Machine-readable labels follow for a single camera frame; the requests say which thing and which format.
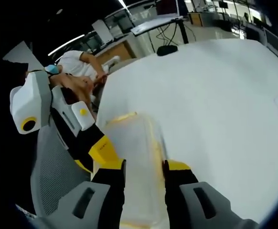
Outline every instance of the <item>desk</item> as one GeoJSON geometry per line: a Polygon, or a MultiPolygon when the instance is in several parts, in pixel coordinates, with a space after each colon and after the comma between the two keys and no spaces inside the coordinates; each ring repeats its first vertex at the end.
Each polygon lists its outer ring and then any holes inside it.
{"type": "Polygon", "coordinates": [[[118,41],[109,44],[95,56],[97,60],[103,64],[114,56],[119,56],[122,61],[132,58],[141,58],[144,56],[144,52],[134,35],[129,34],[118,41]]]}
{"type": "Polygon", "coordinates": [[[168,158],[182,161],[261,222],[278,202],[278,58],[256,41],[179,46],[114,72],[97,125],[130,112],[161,126],[168,158]]]}
{"type": "Polygon", "coordinates": [[[178,24],[181,34],[183,43],[188,44],[188,37],[185,30],[185,26],[183,25],[183,16],[175,16],[175,17],[157,17],[155,19],[152,19],[150,21],[146,21],[135,28],[131,29],[131,32],[137,37],[143,33],[146,33],[148,31],[151,31],[153,29],[159,28],[164,25],[169,25],[172,23],[178,24]]]}

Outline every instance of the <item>blue face mask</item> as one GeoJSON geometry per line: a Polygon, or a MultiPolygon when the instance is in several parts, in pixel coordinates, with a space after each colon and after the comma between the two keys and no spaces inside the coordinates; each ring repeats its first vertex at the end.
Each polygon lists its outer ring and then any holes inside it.
{"type": "Polygon", "coordinates": [[[50,65],[46,66],[44,69],[45,69],[47,72],[50,72],[50,73],[52,73],[52,74],[58,74],[58,73],[59,73],[58,67],[55,66],[55,65],[53,65],[53,64],[50,64],[50,65]]]}

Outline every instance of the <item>wooden cabinet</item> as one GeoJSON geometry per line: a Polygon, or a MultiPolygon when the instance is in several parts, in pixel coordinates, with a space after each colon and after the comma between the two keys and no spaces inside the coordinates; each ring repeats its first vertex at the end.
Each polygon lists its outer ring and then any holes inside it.
{"type": "Polygon", "coordinates": [[[192,25],[203,26],[200,13],[189,13],[192,25]]]}
{"type": "Polygon", "coordinates": [[[116,46],[110,48],[103,54],[99,55],[97,60],[100,62],[100,64],[104,64],[106,61],[109,61],[114,56],[119,56],[121,58],[121,61],[128,60],[132,58],[132,53],[129,52],[127,48],[126,42],[122,42],[120,44],[117,44],[116,46]]]}

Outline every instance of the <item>translucent plastic box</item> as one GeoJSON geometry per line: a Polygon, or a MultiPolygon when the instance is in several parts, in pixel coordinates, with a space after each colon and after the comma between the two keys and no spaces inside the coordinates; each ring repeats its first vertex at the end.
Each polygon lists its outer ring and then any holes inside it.
{"type": "Polygon", "coordinates": [[[126,115],[102,129],[119,157],[126,159],[125,204],[121,228],[150,228],[168,217],[164,201],[160,128],[146,115],[126,115]]]}

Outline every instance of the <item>office chair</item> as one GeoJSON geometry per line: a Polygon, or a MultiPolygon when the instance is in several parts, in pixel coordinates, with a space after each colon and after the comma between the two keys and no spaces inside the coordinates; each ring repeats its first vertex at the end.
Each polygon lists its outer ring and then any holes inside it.
{"type": "Polygon", "coordinates": [[[39,130],[36,159],[31,174],[32,200],[36,215],[48,216],[58,207],[58,201],[90,174],[81,169],[59,140],[52,119],[39,130]]]}

